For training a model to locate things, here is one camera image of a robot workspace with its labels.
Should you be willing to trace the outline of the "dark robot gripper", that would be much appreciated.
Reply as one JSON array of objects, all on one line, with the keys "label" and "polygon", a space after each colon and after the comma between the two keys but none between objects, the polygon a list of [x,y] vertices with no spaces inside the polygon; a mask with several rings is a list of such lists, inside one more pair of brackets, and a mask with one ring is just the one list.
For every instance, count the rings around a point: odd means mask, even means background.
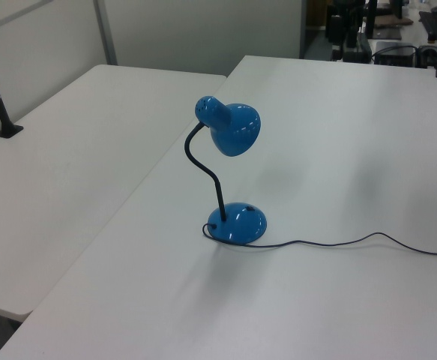
[{"label": "dark robot gripper", "polygon": [[[341,29],[347,31],[353,17],[363,14],[364,1],[329,1],[326,7],[326,35],[331,36],[337,32],[338,27],[333,17],[341,19]],[[331,61],[339,61],[343,58],[343,36],[333,34],[331,36]],[[358,33],[349,32],[346,37],[346,51],[357,52],[359,50]]]}]

